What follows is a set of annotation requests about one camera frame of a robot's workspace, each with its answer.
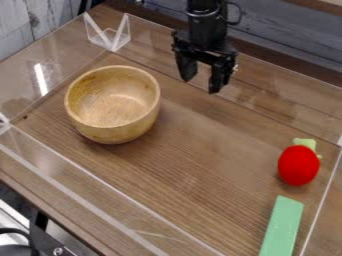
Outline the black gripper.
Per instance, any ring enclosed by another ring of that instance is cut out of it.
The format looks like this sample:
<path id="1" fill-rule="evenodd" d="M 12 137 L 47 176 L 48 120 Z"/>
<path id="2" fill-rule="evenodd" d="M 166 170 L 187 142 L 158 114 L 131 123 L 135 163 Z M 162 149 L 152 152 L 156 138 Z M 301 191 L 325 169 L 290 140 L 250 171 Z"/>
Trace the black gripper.
<path id="1" fill-rule="evenodd" d="M 230 21 L 226 9 L 187 9 L 188 29 L 172 31 L 179 75 L 188 82 L 198 74 L 198 63 L 211 65 L 208 93 L 219 93 L 235 72 L 236 50 L 227 41 Z"/>

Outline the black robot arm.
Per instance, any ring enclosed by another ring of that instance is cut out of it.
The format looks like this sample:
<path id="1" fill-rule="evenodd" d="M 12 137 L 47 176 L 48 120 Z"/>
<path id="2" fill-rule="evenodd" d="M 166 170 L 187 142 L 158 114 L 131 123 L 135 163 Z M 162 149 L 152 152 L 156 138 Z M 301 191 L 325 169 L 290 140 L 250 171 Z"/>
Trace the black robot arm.
<path id="1" fill-rule="evenodd" d="M 180 78 L 198 74 L 198 63 L 211 67 L 208 93 L 219 93 L 236 70 L 238 50 L 230 42 L 228 26 L 242 21 L 242 8 L 228 0 L 187 0 L 187 30 L 174 30 L 171 44 Z"/>

